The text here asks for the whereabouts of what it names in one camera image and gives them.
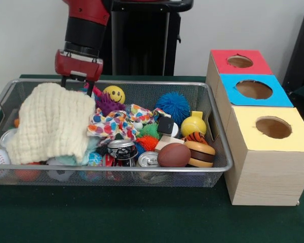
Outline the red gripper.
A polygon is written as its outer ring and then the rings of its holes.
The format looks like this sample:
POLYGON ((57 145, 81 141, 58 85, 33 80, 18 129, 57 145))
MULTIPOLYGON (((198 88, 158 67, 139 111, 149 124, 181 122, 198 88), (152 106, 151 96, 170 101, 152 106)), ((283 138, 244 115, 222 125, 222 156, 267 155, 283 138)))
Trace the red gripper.
POLYGON ((98 81, 103 69, 103 60, 86 57, 64 50, 58 50, 55 55, 55 71, 62 75, 61 87, 65 88, 67 77, 76 76, 87 81, 87 95, 91 97, 94 82, 98 81))

